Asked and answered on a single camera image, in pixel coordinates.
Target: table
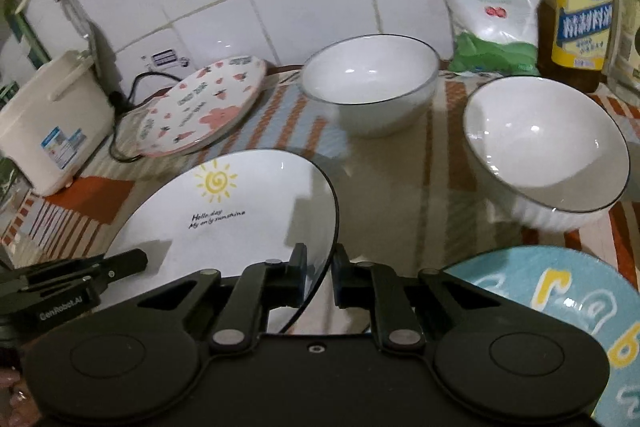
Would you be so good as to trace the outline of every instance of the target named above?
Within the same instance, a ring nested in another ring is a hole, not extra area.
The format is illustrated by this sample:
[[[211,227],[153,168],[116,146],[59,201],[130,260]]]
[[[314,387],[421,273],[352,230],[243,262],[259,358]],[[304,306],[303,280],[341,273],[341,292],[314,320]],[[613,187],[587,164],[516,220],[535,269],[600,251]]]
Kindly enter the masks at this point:
[[[188,156],[118,164],[103,144],[70,188],[48,198],[30,194],[2,242],[15,266],[106,251],[128,217],[175,176],[219,155],[252,148],[298,153],[325,171],[340,205],[339,240],[352,260],[391,265],[402,276],[441,268],[479,252],[514,245],[558,245],[596,255],[638,288],[640,279],[640,109],[606,86],[593,95],[620,126],[630,148],[632,179],[609,216],[570,233],[547,233],[506,221],[479,193],[463,151],[466,99],[491,75],[441,72],[438,89],[416,125],[383,139],[348,137],[328,124],[291,73],[268,77],[242,125]],[[118,146],[132,141],[133,114]],[[296,333],[362,331],[366,312],[333,306],[330,280],[294,327]]]

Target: screw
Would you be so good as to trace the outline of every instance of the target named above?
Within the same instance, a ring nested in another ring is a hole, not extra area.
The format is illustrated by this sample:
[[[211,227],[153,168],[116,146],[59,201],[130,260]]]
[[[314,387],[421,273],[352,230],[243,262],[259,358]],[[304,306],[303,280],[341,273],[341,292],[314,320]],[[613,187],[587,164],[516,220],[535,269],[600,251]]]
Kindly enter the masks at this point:
[[[318,353],[324,353],[326,351],[326,347],[324,347],[322,344],[311,344],[308,347],[308,350],[310,353],[314,353],[314,354],[318,354]]]
[[[420,333],[414,330],[394,330],[389,334],[389,340],[398,346],[413,346],[421,338]]]
[[[213,341],[221,346],[235,346],[244,341],[244,333],[240,330],[220,330],[213,334]]]

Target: white storage container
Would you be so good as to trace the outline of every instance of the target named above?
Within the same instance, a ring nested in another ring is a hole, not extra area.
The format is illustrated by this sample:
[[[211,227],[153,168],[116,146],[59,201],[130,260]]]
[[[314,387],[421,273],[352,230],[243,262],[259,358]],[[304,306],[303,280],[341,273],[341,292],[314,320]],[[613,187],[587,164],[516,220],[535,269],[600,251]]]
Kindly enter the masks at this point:
[[[0,150],[49,196],[111,132],[113,107],[98,86],[91,57],[66,52],[41,67],[0,110]]]

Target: white plastic bag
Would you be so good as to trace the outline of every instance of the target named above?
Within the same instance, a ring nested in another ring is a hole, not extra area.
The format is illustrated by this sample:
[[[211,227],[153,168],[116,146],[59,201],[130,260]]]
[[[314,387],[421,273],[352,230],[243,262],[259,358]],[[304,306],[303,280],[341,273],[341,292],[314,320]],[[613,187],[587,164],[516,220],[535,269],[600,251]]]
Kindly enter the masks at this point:
[[[449,70],[538,74],[540,0],[445,0],[455,52]]]

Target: container lid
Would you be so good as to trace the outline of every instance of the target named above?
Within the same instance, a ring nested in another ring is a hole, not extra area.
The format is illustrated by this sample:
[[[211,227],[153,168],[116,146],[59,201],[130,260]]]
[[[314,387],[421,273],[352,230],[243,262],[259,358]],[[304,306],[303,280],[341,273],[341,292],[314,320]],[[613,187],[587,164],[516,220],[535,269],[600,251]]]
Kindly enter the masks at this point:
[[[36,71],[31,80],[0,110],[0,134],[4,134],[31,106],[45,101],[49,93],[80,64],[79,52],[67,51]]]

